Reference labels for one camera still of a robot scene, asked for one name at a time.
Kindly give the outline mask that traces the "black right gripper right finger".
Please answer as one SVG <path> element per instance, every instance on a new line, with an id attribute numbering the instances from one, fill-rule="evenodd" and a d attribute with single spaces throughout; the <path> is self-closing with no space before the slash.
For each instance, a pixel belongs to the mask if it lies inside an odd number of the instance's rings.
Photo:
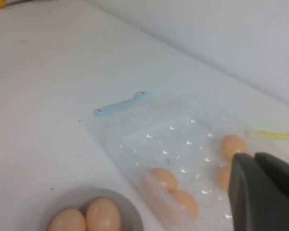
<path id="1" fill-rule="evenodd" d="M 269 153 L 256 153 L 254 159 L 274 185 L 289 197 L 289 163 Z"/>

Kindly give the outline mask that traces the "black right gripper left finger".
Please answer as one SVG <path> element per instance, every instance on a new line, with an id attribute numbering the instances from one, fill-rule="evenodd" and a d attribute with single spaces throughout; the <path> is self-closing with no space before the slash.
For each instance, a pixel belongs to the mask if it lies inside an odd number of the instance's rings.
<path id="1" fill-rule="evenodd" d="M 289 231 L 289 197 L 269 179 L 254 157 L 232 160 L 228 197 L 236 231 Z"/>

